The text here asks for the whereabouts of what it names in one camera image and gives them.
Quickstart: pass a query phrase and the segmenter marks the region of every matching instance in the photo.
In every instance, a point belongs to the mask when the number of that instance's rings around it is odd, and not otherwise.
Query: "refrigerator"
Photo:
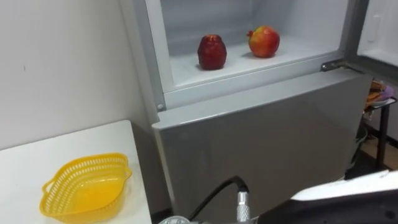
[[[342,178],[372,78],[398,80],[398,1],[122,0],[142,94],[176,215],[241,176],[253,216]],[[246,33],[271,26],[280,46],[256,58]],[[218,34],[224,67],[198,65]],[[198,216],[234,221],[236,189]]]

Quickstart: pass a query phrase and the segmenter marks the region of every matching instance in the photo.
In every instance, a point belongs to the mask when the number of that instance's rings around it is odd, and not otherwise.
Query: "yellow plastic colander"
[[[120,153],[75,159],[44,184],[40,211],[65,223],[110,219],[123,205],[124,183],[130,176],[128,159]]]

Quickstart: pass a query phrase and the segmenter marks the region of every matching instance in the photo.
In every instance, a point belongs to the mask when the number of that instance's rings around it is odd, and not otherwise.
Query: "metal connector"
[[[238,207],[236,209],[236,221],[247,222],[250,220],[249,193],[238,192]]]

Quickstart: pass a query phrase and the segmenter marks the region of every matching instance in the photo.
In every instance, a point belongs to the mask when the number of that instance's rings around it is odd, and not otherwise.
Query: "cable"
[[[207,198],[202,201],[201,204],[195,209],[195,211],[189,216],[189,220],[192,221],[198,214],[206,207],[206,205],[218,194],[220,193],[225,187],[231,185],[231,184],[236,184],[238,186],[238,192],[247,192],[249,193],[249,188],[246,185],[246,183],[243,181],[242,178],[238,176],[234,176],[229,178],[228,180],[224,181],[222,184],[220,184],[216,189],[212,191]]]

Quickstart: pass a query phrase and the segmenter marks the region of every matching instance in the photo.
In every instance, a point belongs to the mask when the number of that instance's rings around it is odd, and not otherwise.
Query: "apple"
[[[269,26],[260,26],[255,31],[248,32],[249,47],[256,57],[269,58],[278,50],[279,34]]]
[[[219,35],[205,35],[198,48],[199,64],[204,70],[223,68],[226,61],[226,47]]]

